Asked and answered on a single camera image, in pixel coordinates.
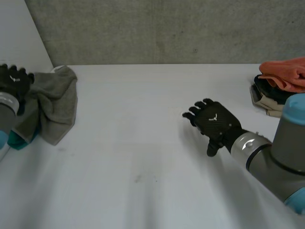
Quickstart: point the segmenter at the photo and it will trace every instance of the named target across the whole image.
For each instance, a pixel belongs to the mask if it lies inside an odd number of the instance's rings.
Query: robotic hand
[[[219,102],[204,99],[183,114],[210,138],[207,154],[225,146],[231,156],[297,214],[305,214],[305,94],[291,96],[274,142],[243,130]]]
[[[204,99],[196,102],[189,111],[182,116],[189,119],[192,126],[198,128],[202,135],[210,138],[207,149],[208,156],[215,156],[217,151],[226,146],[231,151],[231,144],[236,136],[246,133],[238,119],[219,102]]]
[[[0,66],[0,149],[8,141],[10,130],[15,124],[16,115],[24,113],[24,97],[34,83],[34,75],[19,71],[15,65]]]

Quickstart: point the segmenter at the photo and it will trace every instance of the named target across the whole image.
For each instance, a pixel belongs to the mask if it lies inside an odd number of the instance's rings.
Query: cloth pile
[[[266,109],[269,116],[281,117],[286,100],[305,93],[305,57],[288,61],[270,61],[260,65],[250,87],[252,102]]]
[[[77,77],[63,66],[55,73],[36,73],[35,83],[25,97],[25,112],[17,116],[8,145],[22,149],[37,134],[56,145],[74,126],[77,108]]]

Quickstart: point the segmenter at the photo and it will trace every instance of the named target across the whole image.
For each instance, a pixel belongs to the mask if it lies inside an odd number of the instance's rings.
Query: white table
[[[256,64],[71,66],[74,128],[0,163],[1,229],[305,228],[222,149],[206,156],[183,111],[210,97],[273,139],[279,119],[253,107]]]

